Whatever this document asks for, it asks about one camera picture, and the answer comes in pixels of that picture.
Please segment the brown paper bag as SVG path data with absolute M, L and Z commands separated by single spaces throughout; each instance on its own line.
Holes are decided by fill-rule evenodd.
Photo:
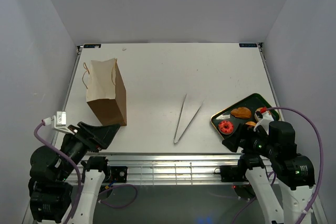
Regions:
M 98 121 L 104 125 L 127 125 L 127 92 L 117 58 L 83 63 L 82 83 L 86 88 L 86 103 Z

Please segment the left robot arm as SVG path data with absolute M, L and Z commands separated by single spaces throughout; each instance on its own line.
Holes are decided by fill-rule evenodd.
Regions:
M 92 223 L 98 194 L 103 182 L 111 177 L 104 156 L 82 159 L 88 152 L 109 147 L 120 125 L 91 126 L 83 122 L 66 129 L 61 149 L 56 149 L 38 134 L 43 143 L 30 158 L 28 183 L 30 210 L 37 223 Z

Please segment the metal tongs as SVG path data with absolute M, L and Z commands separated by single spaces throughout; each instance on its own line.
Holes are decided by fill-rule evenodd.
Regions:
M 203 106 L 204 100 L 186 94 L 180 109 L 173 144 L 177 145 Z

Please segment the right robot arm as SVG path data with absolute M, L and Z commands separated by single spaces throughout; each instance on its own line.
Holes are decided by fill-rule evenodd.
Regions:
M 221 166 L 224 182 L 250 183 L 262 209 L 265 223 L 311 223 L 310 206 L 315 185 L 313 164 L 297 153 L 295 130 L 283 121 L 253 130 L 239 124 L 223 144 L 243 154 L 235 166 Z

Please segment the red fake donut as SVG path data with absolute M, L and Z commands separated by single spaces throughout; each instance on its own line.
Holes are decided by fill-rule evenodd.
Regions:
M 224 135 L 230 135 L 234 132 L 234 125 L 228 120 L 223 120 L 218 124 L 218 130 Z

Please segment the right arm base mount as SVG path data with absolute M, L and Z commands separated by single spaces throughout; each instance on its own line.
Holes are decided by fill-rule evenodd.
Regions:
M 241 176 L 237 165 L 222 165 L 215 168 L 214 175 L 221 177 L 221 182 L 240 182 Z

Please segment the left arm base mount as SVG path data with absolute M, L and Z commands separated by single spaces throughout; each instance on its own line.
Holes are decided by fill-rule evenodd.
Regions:
M 104 179 L 104 183 L 126 183 L 128 175 L 127 166 L 108 166 L 108 174 Z

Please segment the brown fake croissant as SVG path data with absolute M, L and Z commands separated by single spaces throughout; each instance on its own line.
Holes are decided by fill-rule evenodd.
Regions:
M 247 107 L 238 107 L 231 110 L 230 114 L 239 119 L 250 119 L 251 110 Z

